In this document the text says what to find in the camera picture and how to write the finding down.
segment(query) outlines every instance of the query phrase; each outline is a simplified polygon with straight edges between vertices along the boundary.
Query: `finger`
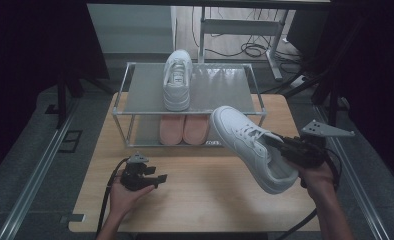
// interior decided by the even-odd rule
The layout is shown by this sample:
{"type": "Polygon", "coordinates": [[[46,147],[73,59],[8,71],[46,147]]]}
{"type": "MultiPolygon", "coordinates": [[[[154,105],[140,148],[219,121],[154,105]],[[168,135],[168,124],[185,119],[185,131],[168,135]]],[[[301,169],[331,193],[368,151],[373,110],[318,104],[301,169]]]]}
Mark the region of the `finger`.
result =
{"type": "Polygon", "coordinates": [[[113,183],[120,183],[120,178],[122,177],[123,170],[118,170],[114,176],[113,183]]]}
{"type": "Polygon", "coordinates": [[[137,198],[140,198],[140,197],[146,195],[147,193],[150,193],[154,189],[155,189],[155,186],[154,185],[150,185],[150,186],[147,186],[147,187],[145,187],[143,189],[135,191],[134,194],[136,195],[137,198]]]}

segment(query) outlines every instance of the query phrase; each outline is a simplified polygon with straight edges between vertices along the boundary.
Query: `metal rail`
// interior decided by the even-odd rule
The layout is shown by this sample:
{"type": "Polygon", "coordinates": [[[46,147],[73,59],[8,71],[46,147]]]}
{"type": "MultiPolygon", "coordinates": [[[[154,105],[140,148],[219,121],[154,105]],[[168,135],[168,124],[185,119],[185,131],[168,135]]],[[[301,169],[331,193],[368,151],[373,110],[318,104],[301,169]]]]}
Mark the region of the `metal rail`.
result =
{"type": "Polygon", "coordinates": [[[6,219],[6,222],[0,230],[0,239],[14,239],[16,236],[17,231],[19,230],[20,225],[26,216],[26,213],[28,212],[36,196],[36,193],[38,192],[38,189],[40,188],[41,183],[44,180],[51,163],[53,162],[54,156],[56,155],[57,150],[63,141],[63,137],[72,122],[73,115],[78,105],[79,99],[71,100],[71,104],[69,106],[70,110],[67,114],[66,121],[54,133],[50,144],[36,165],[22,192],[20,193],[16,204],[12,208],[9,216],[6,219]]]}

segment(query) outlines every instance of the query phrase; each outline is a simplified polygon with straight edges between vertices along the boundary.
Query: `wooden table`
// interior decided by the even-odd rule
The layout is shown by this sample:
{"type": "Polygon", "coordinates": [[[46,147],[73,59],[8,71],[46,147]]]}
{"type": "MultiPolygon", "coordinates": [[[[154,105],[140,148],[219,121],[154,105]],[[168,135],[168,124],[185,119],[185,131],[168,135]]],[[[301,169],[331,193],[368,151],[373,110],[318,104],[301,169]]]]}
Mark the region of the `wooden table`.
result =
{"type": "MultiPolygon", "coordinates": [[[[284,136],[296,136],[285,98],[262,98],[268,112],[263,127],[284,136]]],[[[120,232],[286,231],[315,208],[299,180],[282,194],[267,194],[245,164],[222,147],[125,148],[112,117],[114,99],[116,95],[73,211],[85,218],[82,222],[70,222],[71,231],[96,231],[110,174],[123,158],[137,151],[149,158],[148,166],[157,167],[156,175],[168,174],[168,178],[140,199],[120,225],[120,232]]],[[[301,230],[319,231],[317,218],[301,230]]]]}

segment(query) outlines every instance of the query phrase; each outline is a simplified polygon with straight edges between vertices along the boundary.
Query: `metal shoe rack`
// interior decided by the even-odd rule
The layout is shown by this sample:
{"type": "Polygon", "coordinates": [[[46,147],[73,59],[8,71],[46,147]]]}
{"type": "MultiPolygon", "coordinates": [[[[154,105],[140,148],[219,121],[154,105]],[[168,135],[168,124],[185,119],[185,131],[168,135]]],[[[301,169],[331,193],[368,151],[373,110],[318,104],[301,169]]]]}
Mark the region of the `metal shoe rack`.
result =
{"type": "Polygon", "coordinates": [[[251,64],[195,63],[190,80],[190,107],[182,112],[168,111],[163,103],[164,63],[127,63],[118,92],[113,118],[125,147],[221,146],[209,130],[202,145],[163,145],[159,124],[164,114],[207,114],[228,105],[245,115],[257,115],[261,125],[266,109],[251,64]],[[250,85],[256,89],[252,96],[250,85]]]}

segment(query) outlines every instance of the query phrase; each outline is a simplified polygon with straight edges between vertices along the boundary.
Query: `forearm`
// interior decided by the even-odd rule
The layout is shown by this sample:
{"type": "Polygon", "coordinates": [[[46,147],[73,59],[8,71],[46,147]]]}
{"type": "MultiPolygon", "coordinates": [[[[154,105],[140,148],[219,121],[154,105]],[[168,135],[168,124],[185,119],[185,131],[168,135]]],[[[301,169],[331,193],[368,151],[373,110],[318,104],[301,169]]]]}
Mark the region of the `forearm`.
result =
{"type": "Polygon", "coordinates": [[[323,239],[353,239],[335,192],[314,199],[323,239]]]}
{"type": "Polygon", "coordinates": [[[122,221],[121,216],[109,214],[100,233],[97,236],[97,240],[111,240],[116,239],[116,233],[119,229],[119,225],[122,221]]]}

